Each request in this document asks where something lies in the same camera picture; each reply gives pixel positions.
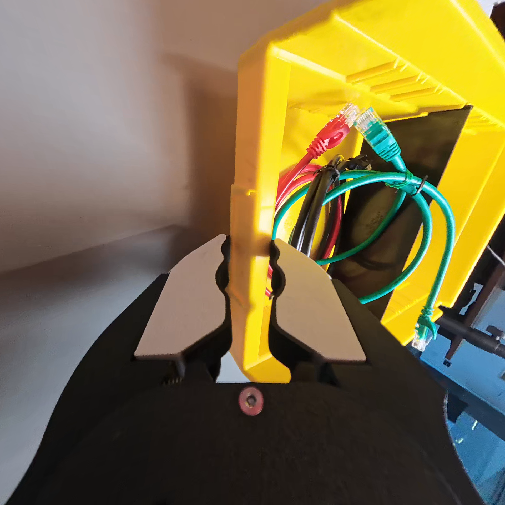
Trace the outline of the black bin divider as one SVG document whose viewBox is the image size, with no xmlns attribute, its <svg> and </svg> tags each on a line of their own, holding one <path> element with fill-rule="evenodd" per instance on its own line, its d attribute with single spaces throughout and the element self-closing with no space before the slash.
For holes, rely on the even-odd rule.
<svg viewBox="0 0 505 505">
<path fill-rule="evenodd" d="M 462 135 L 472 110 L 462 109 L 429 113 L 427 116 L 389 122 L 388 127 L 401 148 L 407 169 L 414 176 L 426 179 L 434 187 L 447 171 L 447 166 Z M 342 228 L 338 238 L 338 253 L 361 244 L 378 228 L 400 193 L 384 183 L 361 186 L 349 193 Z M 429 249 L 415 272 L 395 291 L 371 301 L 367 308 L 385 321 L 393 308 L 393 300 L 414 288 L 425 304 L 442 258 L 446 241 L 445 217 L 432 197 L 422 193 L 432 215 L 433 231 Z M 422 238 L 422 214 L 409 196 L 392 222 L 364 250 L 329 267 L 333 278 L 340 280 L 357 297 L 372 294 L 394 281 L 411 263 Z"/>
</svg>

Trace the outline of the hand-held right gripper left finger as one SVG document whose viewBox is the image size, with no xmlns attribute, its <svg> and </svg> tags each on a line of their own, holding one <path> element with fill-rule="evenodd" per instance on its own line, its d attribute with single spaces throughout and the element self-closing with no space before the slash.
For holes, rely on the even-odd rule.
<svg viewBox="0 0 505 505">
<path fill-rule="evenodd" d="M 203 363 L 213 380 L 231 348 L 230 237 L 219 234 L 169 272 L 134 352 L 138 360 L 174 362 L 184 376 Z"/>
</svg>

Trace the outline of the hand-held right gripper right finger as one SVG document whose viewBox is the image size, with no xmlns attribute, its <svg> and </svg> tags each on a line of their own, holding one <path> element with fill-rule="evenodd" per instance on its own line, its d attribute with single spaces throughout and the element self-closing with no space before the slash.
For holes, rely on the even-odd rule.
<svg viewBox="0 0 505 505">
<path fill-rule="evenodd" d="M 318 380 L 331 365 L 367 357 L 330 276 L 285 241 L 271 242 L 268 346 L 290 380 Z"/>
</svg>

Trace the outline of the yellow plastic bin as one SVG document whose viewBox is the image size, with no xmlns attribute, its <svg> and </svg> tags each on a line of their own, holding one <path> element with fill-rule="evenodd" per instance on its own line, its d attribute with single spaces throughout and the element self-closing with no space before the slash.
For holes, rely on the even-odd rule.
<svg viewBox="0 0 505 505">
<path fill-rule="evenodd" d="M 437 306 L 453 306 L 504 215 L 504 38 L 477 1 L 331 1 L 271 31 L 238 64 L 231 187 L 231 354 L 287 382 L 268 351 L 268 253 L 280 172 L 346 103 L 386 122 L 473 106 L 438 187 L 456 245 Z"/>
</svg>

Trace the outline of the black metal bar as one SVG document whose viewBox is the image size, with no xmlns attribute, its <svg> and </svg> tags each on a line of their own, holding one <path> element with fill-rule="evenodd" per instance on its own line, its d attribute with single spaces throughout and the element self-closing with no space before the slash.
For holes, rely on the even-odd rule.
<svg viewBox="0 0 505 505">
<path fill-rule="evenodd" d="M 452 359 L 463 341 L 489 354 L 504 359 L 504 344 L 502 344 L 504 332 L 496 327 L 488 326 L 487 330 L 491 330 L 491 334 L 489 334 L 464 325 L 459 317 L 454 318 L 448 313 L 443 313 L 435 321 L 435 324 L 438 325 L 438 334 L 451 342 L 450 349 L 445 356 L 447 361 Z"/>
</svg>

